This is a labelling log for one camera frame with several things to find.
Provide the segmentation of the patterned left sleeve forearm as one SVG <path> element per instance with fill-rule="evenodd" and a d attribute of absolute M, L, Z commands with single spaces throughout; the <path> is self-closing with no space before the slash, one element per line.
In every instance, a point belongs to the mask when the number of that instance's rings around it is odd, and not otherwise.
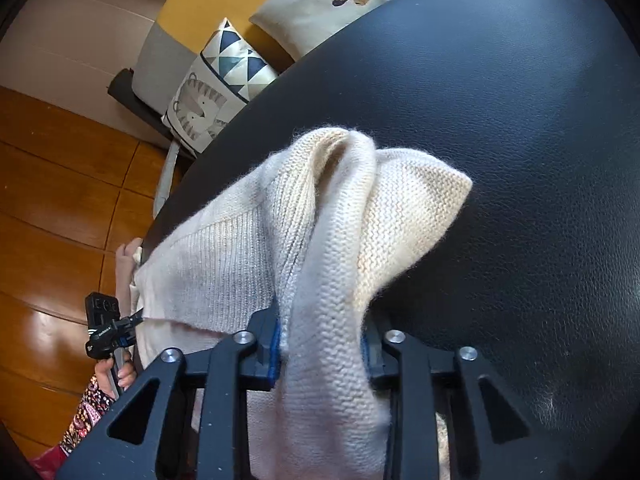
<path fill-rule="evenodd" d="M 115 400 L 100 388 L 98 378 L 93 375 L 60 442 L 66 456 L 72 454 L 114 403 Z"/>

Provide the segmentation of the person's left hand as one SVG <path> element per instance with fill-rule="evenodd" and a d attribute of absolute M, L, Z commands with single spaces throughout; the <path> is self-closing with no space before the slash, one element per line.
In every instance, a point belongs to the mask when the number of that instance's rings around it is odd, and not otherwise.
<path fill-rule="evenodd" d="M 122 364 L 116 364 L 113 358 L 98 361 L 94 367 L 94 374 L 101 391 L 113 400 L 116 400 L 122 391 L 127 390 L 137 378 L 131 354 L 125 349 L 122 349 Z"/>

